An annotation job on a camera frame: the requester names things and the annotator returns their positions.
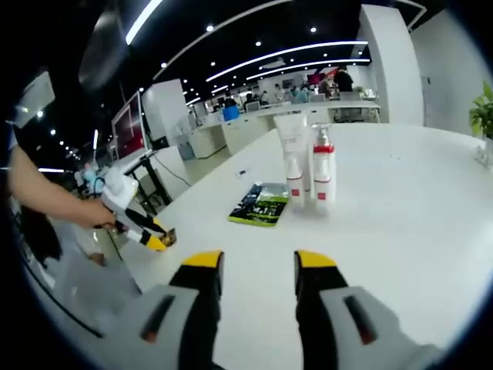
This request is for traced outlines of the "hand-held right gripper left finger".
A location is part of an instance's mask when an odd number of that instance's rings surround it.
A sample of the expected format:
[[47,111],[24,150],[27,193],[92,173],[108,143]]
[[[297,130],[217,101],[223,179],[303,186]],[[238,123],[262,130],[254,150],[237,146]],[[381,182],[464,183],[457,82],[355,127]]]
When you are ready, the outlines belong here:
[[133,301],[111,332],[113,369],[218,369],[224,253],[185,259],[167,285]]

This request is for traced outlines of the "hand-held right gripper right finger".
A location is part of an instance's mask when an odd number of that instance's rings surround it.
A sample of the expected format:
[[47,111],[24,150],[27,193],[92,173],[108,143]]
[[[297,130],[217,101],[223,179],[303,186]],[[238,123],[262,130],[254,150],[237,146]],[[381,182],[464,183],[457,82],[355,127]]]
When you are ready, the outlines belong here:
[[305,369],[437,369],[441,350],[419,345],[397,315],[350,286],[329,257],[294,253],[296,319]]

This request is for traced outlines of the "person's left hand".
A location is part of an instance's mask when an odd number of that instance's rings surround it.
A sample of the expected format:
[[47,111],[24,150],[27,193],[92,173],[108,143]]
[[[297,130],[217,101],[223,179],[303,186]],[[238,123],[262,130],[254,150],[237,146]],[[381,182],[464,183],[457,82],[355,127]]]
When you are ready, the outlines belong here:
[[116,226],[114,213],[98,200],[89,200],[86,203],[86,217],[92,227],[113,229]]

